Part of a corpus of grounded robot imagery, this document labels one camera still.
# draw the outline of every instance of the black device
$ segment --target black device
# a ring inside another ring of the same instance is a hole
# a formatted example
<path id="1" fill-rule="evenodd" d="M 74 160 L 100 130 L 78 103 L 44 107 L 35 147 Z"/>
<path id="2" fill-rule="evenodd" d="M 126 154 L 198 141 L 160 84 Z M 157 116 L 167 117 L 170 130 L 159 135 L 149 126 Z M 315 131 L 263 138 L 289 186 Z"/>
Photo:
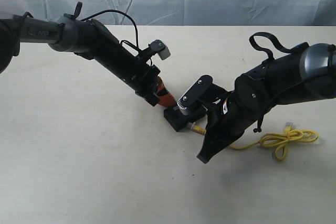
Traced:
<path id="1" fill-rule="evenodd" d="M 12 56 L 19 54 L 20 42 L 48 43 L 55 51 L 73 52 L 87 60 L 95 59 L 150 105 L 159 103 L 160 70 L 147 62 L 155 54 L 162 60 L 166 59 L 170 55 L 167 46 L 155 40 L 141 50 L 137 27 L 129 15 L 118 10 L 105 10 L 77 20 L 81 8 L 82 3 L 78 2 L 73 15 L 64 14 L 53 22 L 34 19 L 28 12 L 23 16 L 0 12 L 0 73 L 9 65 Z M 123 14 L 132 21 L 137 45 L 127 40 L 119 42 L 102 23 L 93 19 L 106 12 Z M 135 49 L 138 55 L 132 55 L 122 43 Z"/>
<path id="2" fill-rule="evenodd" d="M 288 55 L 275 59 L 271 50 L 258 46 L 255 36 L 270 39 L 276 49 Z M 178 131 L 176 123 L 197 116 L 200 107 L 206 109 L 206 134 L 197 156 L 203 163 L 239 139 L 256 121 L 254 132 L 261 132 L 264 115 L 275 105 L 336 98 L 335 45 L 309 46 L 304 42 L 287 49 L 274 35 L 264 32 L 253 34 L 249 41 L 268 58 L 239 76 L 233 91 L 213 84 L 211 76 L 201 76 L 178 100 L 178 120 L 171 109 L 165 111 L 168 122 Z"/>

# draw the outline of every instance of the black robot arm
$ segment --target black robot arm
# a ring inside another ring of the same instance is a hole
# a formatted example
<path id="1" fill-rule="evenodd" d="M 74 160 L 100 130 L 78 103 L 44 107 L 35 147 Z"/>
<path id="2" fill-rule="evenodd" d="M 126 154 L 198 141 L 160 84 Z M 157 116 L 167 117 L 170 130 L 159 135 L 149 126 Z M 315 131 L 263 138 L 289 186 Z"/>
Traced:
<path id="1" fill-rule="evenodd" d="M 156 40 L 141 50 L 127 41 L 139 53 L 134 56 L 96 19 L 77 20 L 81 7 L 79 2 L 73 15 L 64 14 L 54 22 L 34 19 L 30 13 L 0 13 L 0 73 L 19 54 L 20 42 L 48 43 L 53 50 L 95 59 L 150 105 L 159 103 L 160 70 L 147 62 L 155 54 L 166 59 L 170 55 L 166 45 Z"/>
<path id="2" fill-rule="evenodd" d="M 257 45 L 255 36 L 270 39 L 288 55 L 274 59 L 271 50 Z M 252 35 L 250 43 L 266 52 L 268 58 L 239 76 L 233 91 L 213 84 L 211 76 L 202 76 L 177 102 L 184 115 L 180 120 L 196 115 L 200 108 L 207 110 L 206 135 L 197 156 L 204 163 L 239 139 L 256 121 L 254 132 L 261 132 L 264 115 L 276 105 L 336 98 L 335 45 L 309 46 L 305 42 L 287 49 L 269 33 Z M 171 110 L 165 113 L 174 126 Z"/>

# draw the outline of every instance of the yellow cable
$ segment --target yellow cable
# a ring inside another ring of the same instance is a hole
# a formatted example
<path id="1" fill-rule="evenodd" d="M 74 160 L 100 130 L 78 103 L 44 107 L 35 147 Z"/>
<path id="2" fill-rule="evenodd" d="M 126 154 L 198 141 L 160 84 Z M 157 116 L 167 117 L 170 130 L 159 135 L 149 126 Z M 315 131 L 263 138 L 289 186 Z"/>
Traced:
<path id="1" fill-rule="evenodd" d="M 231 144 L 229 147 L 236 151 L 242 151 L 252 146 L 255 146 L 257 144 L 260 144 L 264 148 L 275 148 L 273 151 L 273 156 L 275 160 L 282 161 L 287 156 L 289 143 L 293 143 L 293 142 L 312 143 L 316 141 L 319 137 L 319 134 L 316 131 L 293 130 L 292 128 L 293 128 L 293 124 L 287 123 L 283 134 L 267 133 L 263 135 L 260 138 L 260 140 L 253 142 L 251 144 L 247 144 L 244 146 L 235 146 Z M 195 123 L 192 124 L 192 127 L 190 127 L 190 130 L 195 131 L 199 134 L 203 134 L 203 135 L 205 135 L 205 132 L 206 132 L 205 129 L 201 128 Z"/>

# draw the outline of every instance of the orange object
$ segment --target orange object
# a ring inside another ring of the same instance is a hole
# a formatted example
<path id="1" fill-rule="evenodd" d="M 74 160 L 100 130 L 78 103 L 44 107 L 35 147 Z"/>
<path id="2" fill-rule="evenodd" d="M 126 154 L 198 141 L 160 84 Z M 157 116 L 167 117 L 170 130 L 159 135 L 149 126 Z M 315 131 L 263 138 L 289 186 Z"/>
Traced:
<path id="1" fill-rule="evenodd" d="M 166 89 L 160 77 L 158 77 L 158 84 L 159 84 L 159 87 L 157 89 L 158 91 L 156 92 L 156 95 L 160 98 L 159 105 L 164 106 L 166 108 L 176 105 L 175 98 Z"/>

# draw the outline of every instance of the white table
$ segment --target white table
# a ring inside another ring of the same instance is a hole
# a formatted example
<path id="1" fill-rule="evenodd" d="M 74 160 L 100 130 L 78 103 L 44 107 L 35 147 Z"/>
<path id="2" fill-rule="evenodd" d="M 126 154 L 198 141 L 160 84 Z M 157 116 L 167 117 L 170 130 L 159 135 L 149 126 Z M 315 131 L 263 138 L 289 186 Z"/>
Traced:
<path id="1" fill-rule="evenodd" d="M 130 26 L 109 28 L 134 38 Z M 256 31 L 289 48 L 336 42 L 334 27 L 139 27 L 143 48 L 156 38 L 168 44 L 172 56 L 153 61 L 176 97 L 203 74 L 232 89 L 265 58 L 248 42 Z M 204 165 L 196 158 L 202 136 L 174 132 L 162 107 L 95 61 L 22 44 L 0 88 L 1 224 L 336 219 L 335 100 L 278 106 L 265 117 L 264 133 L 292 121 L 321 135 L 317 144 L 290 146 L 282 163 L 255 147 L 224 150 Z M 259 137 L 249 128 L 238 143 Z"/>

